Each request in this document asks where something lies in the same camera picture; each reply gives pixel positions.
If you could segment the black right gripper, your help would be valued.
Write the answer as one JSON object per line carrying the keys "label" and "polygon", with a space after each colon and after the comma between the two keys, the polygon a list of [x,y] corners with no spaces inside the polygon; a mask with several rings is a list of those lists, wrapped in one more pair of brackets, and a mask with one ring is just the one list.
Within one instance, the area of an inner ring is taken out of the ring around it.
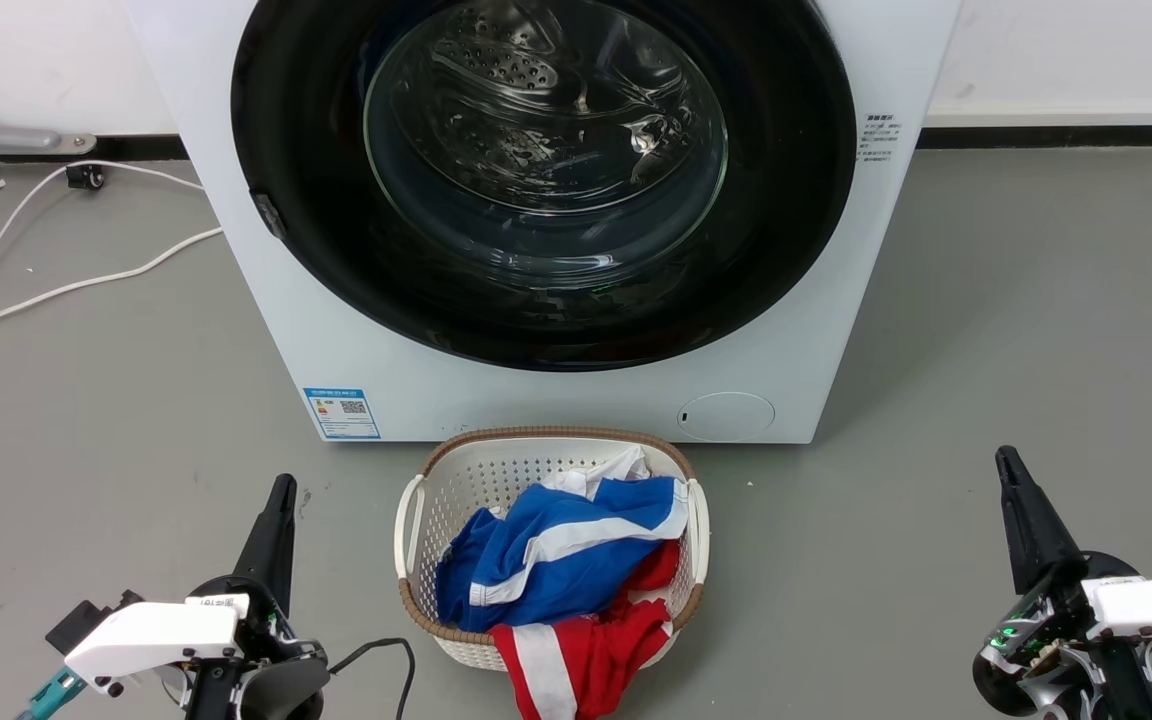
{"label": "black right gripper", "polygon": [[973,683],[1006,717],[1152,719],[1152,578],[1083,551],[1020,452],[995,454],[1011,588],[973,657]]}

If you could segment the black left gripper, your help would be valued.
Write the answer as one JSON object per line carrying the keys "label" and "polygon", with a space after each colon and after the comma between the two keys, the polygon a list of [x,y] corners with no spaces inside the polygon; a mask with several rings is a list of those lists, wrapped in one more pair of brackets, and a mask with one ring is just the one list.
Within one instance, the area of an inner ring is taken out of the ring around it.
{"label": "black left gripper", "polygon": [[294,510],[297,480],[279,473],[256,516],[236,568],[210,579],[195,597],[236,594],[247,600],[220,650],[197,652],[185,665],[188,719],[317,719],[329,682],[321,643],[291,630]]}

